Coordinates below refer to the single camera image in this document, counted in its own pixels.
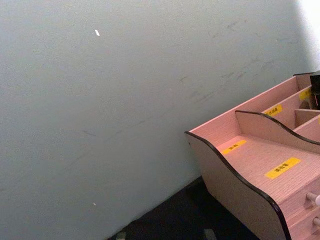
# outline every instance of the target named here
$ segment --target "pink wooden organizer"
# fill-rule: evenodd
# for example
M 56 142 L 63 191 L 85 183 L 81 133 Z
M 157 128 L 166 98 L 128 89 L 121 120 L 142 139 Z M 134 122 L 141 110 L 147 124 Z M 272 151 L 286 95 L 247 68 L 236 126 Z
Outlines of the pink wooden organizer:
M 295 75 L 185 132 L 208 191 L 262 240 L 320 240 L 320 110 L 310 87 L 310 73 Z

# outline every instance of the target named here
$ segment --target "black edge trim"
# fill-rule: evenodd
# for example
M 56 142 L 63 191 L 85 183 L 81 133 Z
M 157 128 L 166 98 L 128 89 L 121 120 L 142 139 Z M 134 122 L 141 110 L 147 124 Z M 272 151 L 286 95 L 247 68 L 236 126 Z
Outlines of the black edge trim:
M 305 75 L 305 74 L 314 74 L 315 71 L 313 72 L 305 72 L 305 73 L 297 73 L 297 74 L 293 74 L 293 76 L 298 76 L 298 75 Z
M 256 192 L 257 194 L 259 194 L 261 197 L 263 197 L 270 205 L 271 207 L 274 209 L 275 213 L 277 214 L 283 232 L 284 232 L 284 236 L 286 238 L 286 240 L 292 240 L 291 236 L 290 236 L 290 232 L 288 229 L 288 225 L 286 223 L 286 219 L 284 214 L 282 213 L 279 205 L 275 202 L 275 200 L 272 199 L 272 197 L 270 197 L 268 194 L 266 194 L 264 191 L 260 190 L 259 188 L 257 188 L 256 186 L 252 185 L 250 182 L 248 182 L 243 176 L 241 176 L 232 166 L 231 164 L 225 159 L 225 157 L 219 152 L 218 149 L 216 149 L 215 146 L 213 146 L 211 144 L 211 142 L 209 142 L 208 140 L 192 133 L 189 131 L 185 131 L 184 132 L 187 135 L 190 135 L 200 141 L 202 141 L 203 143 L 205 143 L 221 160 L 221 162 L 230 170 L 230 172 L 236 177 L 238 178 L 244 185 L 246 185 L 248 188 L 250 188 L 252 191 Z
M 271 121 L 275 122 L 276 124 L 278 124 L 280 127 L 282 127 L 284 130 L 286 130 L 287 132 L 289 132 L 290 134 L 292 134 L 293 136 L 295 136 L 298 139 L 301 139 L 305 142 L 311 143 L 311 144 L 315 144 L 315 145 L 319 145 L 320 146 L 320 142 L 318 141 L 313 141 L 309 138 L 306 138 L 304 136 L 299 135 L 298 133 L 292 131 L 290 128 L 288 128 L 286 125 L 284 125 L 282 122 L 278 121 L 277 119 L 273 118 L 272 116 L 269 116 L 267 114 L 261 113 L 261 112 L 255 112 L 255 111 L 242 111 L 242 110 L 235 110 L 235 112 L 239 112 L 239 113 L 245 113 L 245 114 L 255 114 L 255 115 L 260 115 L 262 117 L 265 117 L 267 119 L 270 119 Z

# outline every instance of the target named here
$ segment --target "yellow label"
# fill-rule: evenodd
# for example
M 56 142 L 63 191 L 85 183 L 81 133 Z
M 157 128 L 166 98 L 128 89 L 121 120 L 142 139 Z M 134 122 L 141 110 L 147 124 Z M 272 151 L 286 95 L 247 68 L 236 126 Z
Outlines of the yellow label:
M 308 88 L 307 90 L 304 90 L 299 94 L 300 101 L 305 100 L 311 95 L 311 88 Z
M 276 177 L 280 176 L 284 172 L 288 171 L 294 165 L 300 163 L 301 160 L 295 157 L 289 158 L 287 161 L 281 163 L 279 166 L 275 167 L 271 171 L 268 171 L 265 176 L 270 179 L 275 179 Z
M 245 144 L 247 141 L 246 140 L 241 140 L 241 141 L 237 141 L 235 144 L 233 144 L 232 146 L 226 148 L 225 150 L 222 151 L 222 154 L 228 154 L 231 151 L 237 149 L 238 147 L 240 147 L 241 145 Z
M 273 107 L 273 108 L 270 108 L 268 109 L 267 111 L 264 112 L 264 114 L 267 114 L 271 117 L 277 115 L 278 113 L 281 113 L 282 112 L 282 106 L 281 104 L 278 104 L 277 106 Z

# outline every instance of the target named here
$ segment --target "drawer knob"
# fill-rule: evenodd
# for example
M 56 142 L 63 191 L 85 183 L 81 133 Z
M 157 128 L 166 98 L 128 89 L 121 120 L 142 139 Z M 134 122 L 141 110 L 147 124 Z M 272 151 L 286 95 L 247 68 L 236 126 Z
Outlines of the drawer knob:
M 309 199 L 310 201 L 315 202 L 317 206 L 320 206 L 320 195 L 315 195 L 311 192 L 308 192 L 306 194 L 306 198 Z
M 315 217 L 315 218 L 313 219 L 313 224 L 314 224 L 314 225 L 317 225 L 318 227 L 320 227 L 320 219 L 319 219 L 318 217 Z

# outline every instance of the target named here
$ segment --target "dark floor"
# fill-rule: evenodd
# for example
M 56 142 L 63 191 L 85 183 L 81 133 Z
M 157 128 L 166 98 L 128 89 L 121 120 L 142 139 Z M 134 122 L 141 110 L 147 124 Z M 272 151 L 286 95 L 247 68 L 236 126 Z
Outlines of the dark floor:
M 204 229 L 212 229 L 217 240 L 259 240 L 208 193 L 202 178 L 121 232 L 125 240 L 205 240 Z

